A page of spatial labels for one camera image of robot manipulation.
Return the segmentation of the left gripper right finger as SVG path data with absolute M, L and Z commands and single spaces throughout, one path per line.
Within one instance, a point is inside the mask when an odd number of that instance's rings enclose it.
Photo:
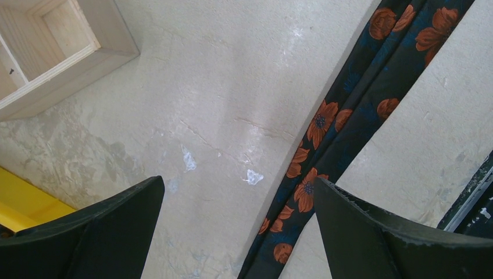
M 447 232 L 323 178 L 313 202 L 332 278 L 491 278 L 492 240 Z

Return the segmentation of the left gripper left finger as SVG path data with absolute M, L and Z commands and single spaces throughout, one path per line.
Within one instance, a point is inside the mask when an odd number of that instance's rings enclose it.
M 163 203 L 162 177 L 1 240 L 2 278 L 140 278 Z

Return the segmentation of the dark orange floral tie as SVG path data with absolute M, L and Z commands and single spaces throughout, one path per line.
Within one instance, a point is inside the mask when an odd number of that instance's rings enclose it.
M 278 278 L 314 214 L 317 178 L 335 183 L 452 34 L 472 1 L 381 1 L 304 133 L 239 278 Z

